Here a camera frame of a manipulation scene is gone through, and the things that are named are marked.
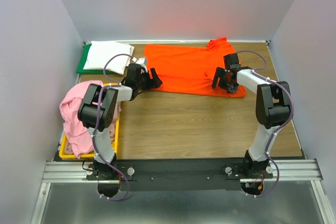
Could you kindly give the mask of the orange t-shirt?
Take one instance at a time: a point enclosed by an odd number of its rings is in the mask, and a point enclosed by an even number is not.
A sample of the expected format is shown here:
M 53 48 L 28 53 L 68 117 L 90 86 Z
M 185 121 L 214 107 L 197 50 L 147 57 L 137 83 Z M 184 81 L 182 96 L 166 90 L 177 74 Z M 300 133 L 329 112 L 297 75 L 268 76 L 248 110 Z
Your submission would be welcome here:
M 147 68 L 154 68 L 163 82 L 158 91 L 243 98 L 247 95 L 243 86 L 236 93 L 212 88 L 216 68 L 225 67 L 223 57 L 234 52 L 226 38 L 220 38 L 210 40 L 205 48 L 147 44 L 144 56 Z

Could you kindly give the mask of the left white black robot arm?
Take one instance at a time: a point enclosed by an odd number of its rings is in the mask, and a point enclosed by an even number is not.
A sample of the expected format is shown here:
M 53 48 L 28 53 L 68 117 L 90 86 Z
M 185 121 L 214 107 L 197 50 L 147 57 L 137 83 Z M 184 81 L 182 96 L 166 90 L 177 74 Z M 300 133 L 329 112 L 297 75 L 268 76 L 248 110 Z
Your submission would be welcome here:
M 147 69 L 144 63 L 132 63 L 127 75 L 118 84 L 90 84 L 78 109 L 78 120 L 88 129 L 94 149 L 94 160 L 101 163 L 98 173 L 104 179 L 116 175 L 112 163 L 116 156 L 111 145 L 109 127 L 116 105 L 134 100 L 142 91 L 157 89 L 163 84 L 155 68 Z

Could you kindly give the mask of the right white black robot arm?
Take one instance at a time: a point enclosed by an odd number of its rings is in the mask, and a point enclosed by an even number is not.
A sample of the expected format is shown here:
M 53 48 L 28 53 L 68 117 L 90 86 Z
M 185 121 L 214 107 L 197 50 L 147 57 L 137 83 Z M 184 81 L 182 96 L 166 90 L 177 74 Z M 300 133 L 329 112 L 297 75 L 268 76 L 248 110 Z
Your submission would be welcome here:
M 278 133 L 292 120 L 290 88 L 285 81 L 271 80 L 250 67 L 241 66 L 237 53 L 225 55 L 224 64 L 224 68 L 216 68 L 212 88 L 237 93 L 238 88 L 243 86 L 256 95 L 258 129 L 243 163 L 237 168 L 238 172 L 252 178 L 266 170 Z

